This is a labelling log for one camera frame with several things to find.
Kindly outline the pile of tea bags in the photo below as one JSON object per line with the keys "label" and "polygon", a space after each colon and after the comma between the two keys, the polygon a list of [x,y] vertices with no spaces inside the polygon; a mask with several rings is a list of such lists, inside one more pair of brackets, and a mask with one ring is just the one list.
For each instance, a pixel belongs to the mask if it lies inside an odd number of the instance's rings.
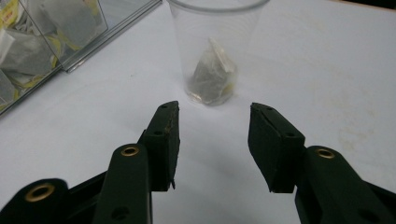
{"label": "pile of tea bags", "polygon": [[0,0],[0,113],[106,30],[99,0]]}

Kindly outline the clear plastic cup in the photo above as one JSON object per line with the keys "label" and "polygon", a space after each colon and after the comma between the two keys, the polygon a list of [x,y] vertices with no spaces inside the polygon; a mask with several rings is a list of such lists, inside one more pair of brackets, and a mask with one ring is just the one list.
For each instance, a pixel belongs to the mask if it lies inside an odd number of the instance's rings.
{"label": "clear plastic cup", "polygon": [[215,38],[236,63],[237,82],[246,70],[249,42],[262,10],[270,0],[166,1],[175,25],[185,92],[188,79],[208,47],[209,37]]}

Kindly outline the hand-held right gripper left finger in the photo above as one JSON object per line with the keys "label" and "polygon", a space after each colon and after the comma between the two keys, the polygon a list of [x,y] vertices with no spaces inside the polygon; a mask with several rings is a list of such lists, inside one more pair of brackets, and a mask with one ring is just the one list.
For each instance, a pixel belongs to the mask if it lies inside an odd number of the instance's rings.
{"label": "hand-held right gripper left finger", "polygon": [[92,224],[152,224],[151,193],[175,185],[178,115],[177,101],[160,105],[137,143],[113,152]]}

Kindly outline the clear plastic box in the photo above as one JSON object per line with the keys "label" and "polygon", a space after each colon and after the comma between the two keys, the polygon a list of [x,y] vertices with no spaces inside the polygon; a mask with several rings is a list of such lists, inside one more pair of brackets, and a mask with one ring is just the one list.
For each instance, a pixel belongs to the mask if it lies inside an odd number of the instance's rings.
{"label": "clear plastic box", "polygon": [[0,0],[0,116],[72,72],[163,0]]}

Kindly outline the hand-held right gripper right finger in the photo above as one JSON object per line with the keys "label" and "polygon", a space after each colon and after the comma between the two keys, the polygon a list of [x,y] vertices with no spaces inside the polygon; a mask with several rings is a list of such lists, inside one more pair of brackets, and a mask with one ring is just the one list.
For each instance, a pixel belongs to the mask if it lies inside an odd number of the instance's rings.
{"label": "hand-held right gripper right finger", "polygon": [[362,180],[334,149],[268,105],[250,106],[248,148],[273,193],[293,193],[302,224],[396,224],[396,193]]}

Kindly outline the single pyramid tea bag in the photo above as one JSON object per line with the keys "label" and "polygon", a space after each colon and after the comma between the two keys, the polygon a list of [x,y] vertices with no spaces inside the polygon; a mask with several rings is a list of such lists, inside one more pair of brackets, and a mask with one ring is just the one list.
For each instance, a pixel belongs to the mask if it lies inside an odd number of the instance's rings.
{"label": "single pyramid tea bag", "polygon": [[187,82],[187,93],[204,105],[221,105],[233,94],[238,75],[236,63],[212,37]]}

